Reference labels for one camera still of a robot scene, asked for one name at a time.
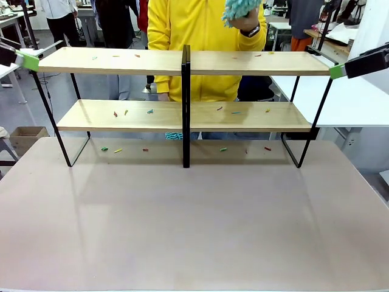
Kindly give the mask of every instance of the person in background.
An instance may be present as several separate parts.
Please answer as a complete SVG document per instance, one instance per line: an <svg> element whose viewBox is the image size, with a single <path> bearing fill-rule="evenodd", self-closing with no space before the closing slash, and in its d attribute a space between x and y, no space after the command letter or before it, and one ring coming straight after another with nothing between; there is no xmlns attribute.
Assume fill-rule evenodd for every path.
<svg viewBox="0 0 389 292"><path fill-rule="evenodd" d="M304 33L318 23L324 0L287 0L289 25L292 27L292 51L304 51L313 39Z"/></svg>
<svg viewBox="0 0 389 292"><path fill-rule="evenodd" d="M80 40L74 20L77 17L75 0L40 1L47 18L47 24L54 37L54 42L63 41L56 48L59 49L66 45L64 35L67 36L72 47L79 47Z"/></svg>
<svg viewBox="0 0 389 292"><path fill-rule="evenodd" d="M141 40L142 44L145 46L145 49L148 50L148 38L147 38L147 27L148 27L148 16L147 16L147 7L149 0L136 0L137 9L139 17L137 19L138 28L141 31ZM153 75L147 75L147 84L146 89L151 93L151 84L154 82Z"/></svg>
<svg viewBox="0 0 389 292"><path fill-rule="evenodd" d="M185 44L196 50L261 51L266 42L263 6L247 17L221 20L225 0L150 0L148 6L148 48L182 50ZM239 76L191 76L191 100L194 102L232 102L236 99ZM181 78L156 76L159 100L181 102ZM197 139L199 133L192 133ZM202 133L203 139L225 139L227 133Z"/></svg>
<svg viewBox="0 0 389 292"><path fill-rule="evenodd" d="M102 28L105 46L114 49L129 49L135 37L129 14L129 6L138 16L135 0L92 0ZM109 99L127 100L130 96L130 75L108 75Z"/></svg>

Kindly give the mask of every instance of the wristwatch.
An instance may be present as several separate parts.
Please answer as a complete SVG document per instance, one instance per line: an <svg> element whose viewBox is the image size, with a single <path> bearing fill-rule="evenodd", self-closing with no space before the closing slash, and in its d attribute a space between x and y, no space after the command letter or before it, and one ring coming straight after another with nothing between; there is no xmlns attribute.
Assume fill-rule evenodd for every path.
<svg viewBox="0 0 389 292"><path fill-rule="evenodd" d="M255 36L260 31L260 28L261 27L258 24L256 27L254 27L249 32L244 32L243 30L241 30L241 34L244 35L245 37L251 38L251 37Z"/></svg>

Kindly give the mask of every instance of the microfiber duster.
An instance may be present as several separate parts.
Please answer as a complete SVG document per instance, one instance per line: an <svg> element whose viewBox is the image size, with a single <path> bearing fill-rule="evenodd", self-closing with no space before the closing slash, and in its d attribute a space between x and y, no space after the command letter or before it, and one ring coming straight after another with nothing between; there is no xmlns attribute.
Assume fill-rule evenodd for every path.
<svg viewBox="0 0 389 292"><path fill-rule="evenodd" d="M224 26L232 27L229 20L247 16L249 12L258 8L262 0L226 0L225 10L221 18Z"/></svg>

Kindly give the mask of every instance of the hand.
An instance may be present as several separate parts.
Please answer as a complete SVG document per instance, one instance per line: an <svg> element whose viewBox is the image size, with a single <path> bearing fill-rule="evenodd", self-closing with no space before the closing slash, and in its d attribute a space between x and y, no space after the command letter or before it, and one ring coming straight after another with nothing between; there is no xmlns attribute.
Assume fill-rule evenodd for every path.
<svg viewBox="0 0 389 292"><path fill-rule="evenodd" d="M258 8L255 8L249 12L249 15L247 17L240 17L237 19L229 20L229 23L237 29L241 29L244 32L250 32L260 23L258 21L259 12L260 10Z"/></svg>
<svg viewBox="0 0 389 292"><path fill-rule="evenodd" d="M158 101L160 102L168 102L169 101L169 95L167 92L165 93L159 93L158 94Z"/></svg>

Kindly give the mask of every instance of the black metal frame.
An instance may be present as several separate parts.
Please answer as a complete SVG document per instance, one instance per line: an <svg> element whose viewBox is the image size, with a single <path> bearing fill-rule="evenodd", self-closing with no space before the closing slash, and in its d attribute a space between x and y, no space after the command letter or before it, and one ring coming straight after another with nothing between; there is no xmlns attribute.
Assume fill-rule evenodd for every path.
<svg viewBox="0 0 389 292"><path fill-rule="evenodd" d="M314 49L313 47L311 46L307 46L306 49L305 49L306 52L309 52L310 54L316 54L316 55L321 55L327 59L329 59L330 61L334 62L335 63L335 66L338 65L338 62L336 62L335 60L329 58L328 56L326 56L325 54L323 54L322 52L320 52L319 50L317 49ZM294 96L296 94L296 90L297 90L297 86L298 86L298 81L300 80L300 76L297 76L296 78L296 82L294 84L294 87L293 87L293 92L292 92L292 97L291 97L291 102L293 102L294 100ZM326 98L327 98L327 95L328 95L328 92L331 88L331 85L332 85L332 79L330 78L328 80L328 83L327 83L327 86L326 86L326 89L324 91L324 94L323 94L323 97L322 97L322 101L320 102L319 106L318 106L318 109L317 109L317 112L316 112L316 116L315 116L315 119L314 119L314 122L312 123L312 127L311 129L309 130L309 133L308 133L308 139L305 143L305 146L304 146L304 150L303 150L303 153L301 154L301 158L300 160L298 161L296 159L296 157L294 156L293 154L293 151L291 150L291 148L289 147L289 145L287 144L286 140L285 140L285 133L282 132L281 133L281 140L282 140L282 143L284 144L287 152L289 153L289 155L291 156L292 160L293 160L293 163L296 165L296 167L299 169L302 165L303 165L303 162L304 162L304 158L305 158L305 155L306 155L306 152L308 150L308 147L309 147L309 144L311 143L312 140L315 140L316 139L316 135L317 135L317 128L316 128L316 125L317 125L317 121L320 117L320 113L322 112L322 109L323 109L323 106L324 106L324 103L326 101Z"/></svg>
<svg viewBox="0 0 389 292"><path fill-rule="evenodd" d="M76 155L73 158L73 160L71 161L69 159L69 156L67 155L66 148L65 148L65 145L63 144L60 131L59 131L58 127L57 127L57 124L55 123L55 119L54 119L53 114L51 112L51 109L50 109L50 106L49 106L49 102L46 99L46 96L44 94L41 82L39 81L38 75L36 74L36 72L32 71L32 76L33 76L34 81L36 83L36 87L38 88L39 94L40 94L40 96L42 98L43 105L44 105L44 107L45 107L45 109L47 111L47 114L49 115L49 119L50 119L50 122L51 122L51 124L52 124L52 126L54 128L54 133L55 133L55 135L56 135L56 137L58 139L58 143L60 143L60 147L62 149L63 156L65 157L66 164L67 164L67 166L72 167L75 164L75 162L77 161L77 158L80 156L80 154L83 151L83 149L85 148L86 143L88 143L89 138L91 137L91 133L88 132L88 131L86 132L88 138L84 141L83 145L81 146L81 148L76 153ZM74 89L75 89L75 93L76 93L77 99L81 99L80 92L78 91L77 82L75 80L75 77L74 77L73 73L71 73L71 77L72 77L73 86L74 86Z"/></svg>
<svg viewBox="0 0 389 292"><path fill-rule="evenodd" d="M181 63L182 166L190 167L190 46L184 45Z"/></svg>

